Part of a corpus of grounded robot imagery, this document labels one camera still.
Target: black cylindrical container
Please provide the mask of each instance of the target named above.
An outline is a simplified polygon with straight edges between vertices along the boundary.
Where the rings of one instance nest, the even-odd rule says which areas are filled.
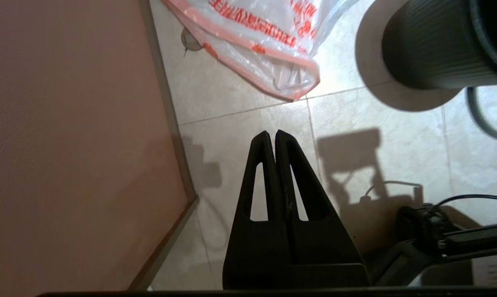
[[[410,0],[382,50],[392,76],[412,88],[497,85],[497,0]]]

